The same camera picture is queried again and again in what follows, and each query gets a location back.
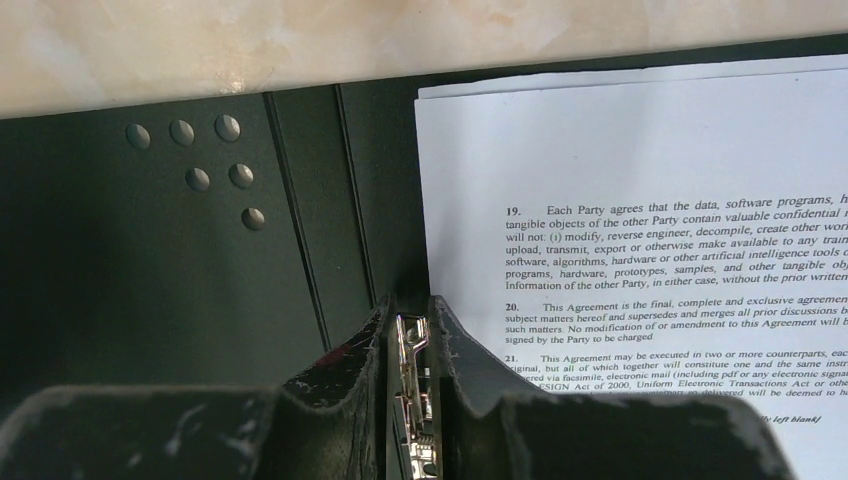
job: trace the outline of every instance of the white paper sheet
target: white paper sheet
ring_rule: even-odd
[[[622,83],[668,82],[704,78],[773,75],[777,73],[839,70],[848,68],[848,55],[750,60],[746,62],[676,65],[639,70],[541,73],[496,78],[473,83],[422,88],[418,98],[446,98],[485,93],[550,90],[555,88],[618,85]]]
[[[739,395],[799,478],[848,478],[846,85],[419,100],[431,291],[547,390]]]

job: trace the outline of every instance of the embossed dot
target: embossed dot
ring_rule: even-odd
[[[174,120],[171,122],[171,138],[187,147],[194,142],[194,129],[184,120]]]
[[[258,231],[265,228],[265,215],[256,208],[245,208],[241,212],[241,221],[251,230]]]
[[[253,170],[247,165],[237,163],[230,167],[230,180],[237,187],[248,188],[253,185]]]
[[[196,192],[205,192],[209,189],[209,175],[200,168],[190,168],[186,172],[186,184]]]
[[[150,133],[147,129],[137,123],[127,125],[127,141],[130,145],[140,150],[146,150],[150,146]]]
[[[241,135],[241,126],[238,121],[229,115],[219,115],[215,119],[215,131],[222,140],[235,142]]]

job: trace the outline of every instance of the marble surface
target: marble surface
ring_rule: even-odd
[[[0,117],[848,31],[845,0],[7,0]]]

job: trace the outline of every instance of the marble countertop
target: marble countertop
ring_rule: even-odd
[[[845,0],[9,0],[0,117],[848,31]]]

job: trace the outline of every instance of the metal clip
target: metal clip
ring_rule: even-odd
[[[417,355],[430,341],[427,319],[419,315],[397,316],[397,339],[406,445],[412,462],[412,478],[435,478],[436,452],[433,411],[430,405],[429,369],[419,370]]]

